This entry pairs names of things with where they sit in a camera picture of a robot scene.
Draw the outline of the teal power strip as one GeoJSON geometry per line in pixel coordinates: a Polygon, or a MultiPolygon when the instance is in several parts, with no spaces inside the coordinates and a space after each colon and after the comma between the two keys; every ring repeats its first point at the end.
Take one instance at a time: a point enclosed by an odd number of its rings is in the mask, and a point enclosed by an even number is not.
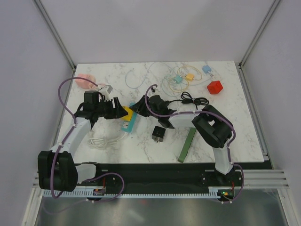
{"type": "MultiPolygon", "coordinates": [[[[128,107],[134,105],[134,102],[131,102],[128,107]]],[[[127,133],[131,133],[135,124],[137,113],[133,113],[133,116],[130,121],[124,121],[121,127],[121,130],[127,133]]]]}

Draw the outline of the white adapter plug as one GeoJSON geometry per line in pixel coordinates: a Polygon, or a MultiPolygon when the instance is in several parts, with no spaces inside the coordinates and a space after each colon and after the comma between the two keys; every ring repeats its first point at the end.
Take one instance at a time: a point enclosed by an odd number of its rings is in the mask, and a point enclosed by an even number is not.
{"type": "Polygon", "coordinates": [[[221,80],[220,74],[212,73],[212,74],[210,74],[210,76],[211,76],[211,81],[220,81],[221,80]]]}

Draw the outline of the yellow cube power socket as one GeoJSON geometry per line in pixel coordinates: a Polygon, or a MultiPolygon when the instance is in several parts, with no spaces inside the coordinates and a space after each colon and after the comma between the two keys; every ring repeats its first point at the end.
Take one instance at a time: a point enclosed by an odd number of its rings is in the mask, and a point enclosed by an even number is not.
{"type": "Polygon", "coordinates": [[[127,112],[127,115],[121,117],[121,119],[124,121],[130,121],[134,112],[128,106],[123,106],[123,108],[127,112]]]}

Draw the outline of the teal charger plug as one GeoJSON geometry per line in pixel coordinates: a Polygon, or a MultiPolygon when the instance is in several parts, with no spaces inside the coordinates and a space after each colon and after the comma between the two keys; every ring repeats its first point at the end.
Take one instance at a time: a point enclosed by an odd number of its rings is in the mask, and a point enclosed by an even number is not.
{"type": "Polygon", "coordinates": [[[176,84],[181,84],[183,78],[179,75],[176,75],[175,77],[172,78],[172,80],[176,83],[176,84]]]}

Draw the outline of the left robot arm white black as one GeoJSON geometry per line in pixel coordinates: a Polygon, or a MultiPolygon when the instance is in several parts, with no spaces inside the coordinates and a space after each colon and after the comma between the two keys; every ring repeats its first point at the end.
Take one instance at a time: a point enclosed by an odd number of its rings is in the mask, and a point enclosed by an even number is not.
{"type": "Polygon", "coordinates": [[[41,151],[38,155],[40,188],[71,192],[80,179],[87,179],[91,184],[99,185],[103,181],[103,173],[93,168],[87,176],[80,177],[73,155],[99,118],[111,120],[127,115],[117,97],[100,100],[97,92],[92,96],[85,94],[83,103],[74,113],[74,122],[63,139],[49,151],[41,151]]]}

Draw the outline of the pink cube power socket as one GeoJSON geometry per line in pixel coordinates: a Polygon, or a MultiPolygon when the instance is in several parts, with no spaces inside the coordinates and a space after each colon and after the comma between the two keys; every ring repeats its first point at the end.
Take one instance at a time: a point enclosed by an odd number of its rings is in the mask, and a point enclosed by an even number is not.
{"type": "Polygon", "coordinates": [[[95,77],[91,74],[78,74],[75,79],[76,84],[82,89],[93,89],[96,86],[95,77]]]}

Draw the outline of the red cube power socket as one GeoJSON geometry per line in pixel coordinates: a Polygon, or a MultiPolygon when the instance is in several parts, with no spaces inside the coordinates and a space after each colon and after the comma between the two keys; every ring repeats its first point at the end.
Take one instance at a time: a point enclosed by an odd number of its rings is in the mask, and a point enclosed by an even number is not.
{"type": "Polygon", "coordinates": [[[220,81],[212,81],[207,85],[207,90],[211,95],[215,95],[223,90],[223,86],[220,81]]]}

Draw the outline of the green power strip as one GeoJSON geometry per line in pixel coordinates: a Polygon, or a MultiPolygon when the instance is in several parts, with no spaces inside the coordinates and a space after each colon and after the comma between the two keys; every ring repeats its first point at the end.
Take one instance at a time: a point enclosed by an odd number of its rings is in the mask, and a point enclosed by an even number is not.
{"type": "Polygon", "coordinates": [[[185,158],[189,152],[189,149],[190,149],[190,146],[192,144],[192,141],[193,141],[193,138],[195,136],[195,133],[196,133],[196,129],[195,128],[190,128],[189,132],[188,132],[188,135],[186,137],[186,140],[184,142],[184,145],[182,147],[182,150],[181,150],[181,153],[178,157],[178,162],[180,163],[184,163],[185,161],[185,158]]]}

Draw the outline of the black cube power socket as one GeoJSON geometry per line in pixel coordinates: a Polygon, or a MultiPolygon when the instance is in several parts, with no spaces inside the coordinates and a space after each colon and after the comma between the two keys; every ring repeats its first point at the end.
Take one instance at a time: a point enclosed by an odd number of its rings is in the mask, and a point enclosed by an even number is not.
{"type": "Polygon", "coordinates": [[[152,132],[151,138],[155,142],[163,142],[165,136],[166,129],[160,126],[155,126],[152,132]]]}

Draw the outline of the blue charger plug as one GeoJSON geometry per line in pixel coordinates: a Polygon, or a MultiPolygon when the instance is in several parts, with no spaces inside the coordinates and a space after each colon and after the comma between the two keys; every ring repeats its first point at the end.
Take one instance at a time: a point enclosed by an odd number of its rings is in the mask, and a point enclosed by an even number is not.
{"type": "Polygon", "coordinates": [[[203,67],[202,67],[202,70],[203,70],[203,72],[206,73],[206,74],[211,74],[211,73],[212,73],[212,69],[211,69],[211,67],[208,66],[208,65],[203,66],[203,67]]]}

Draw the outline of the yellow charger plug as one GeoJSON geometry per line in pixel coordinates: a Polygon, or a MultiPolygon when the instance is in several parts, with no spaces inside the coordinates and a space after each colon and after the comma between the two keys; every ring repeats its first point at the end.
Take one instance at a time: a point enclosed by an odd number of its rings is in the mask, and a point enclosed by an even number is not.
{"type": "Polygon", "coordinates": [[[185,79],[186,79],[187,81],[193,81],[194,75],[191,74],[191,73],[188,73],[188,74],[186,74],[185,79]]]}

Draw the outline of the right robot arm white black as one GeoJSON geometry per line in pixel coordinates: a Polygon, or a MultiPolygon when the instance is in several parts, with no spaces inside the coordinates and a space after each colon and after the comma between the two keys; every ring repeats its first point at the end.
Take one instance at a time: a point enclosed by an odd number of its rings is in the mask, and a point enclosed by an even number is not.
{"type": "Polygon", "coordinates": [[[230,144],[236,138],[233,124],[212,105],[206,105],[201,110],[182,112],[168,106],[168,101],[161,99],[160,95],[154,95],[143,96],[130,109],[143,117],[157,118],[166,129],[195,128],[213,149],[216,182],[227,185],[232,180],[231,171],[234,165],[230,157],[230,144]]]}

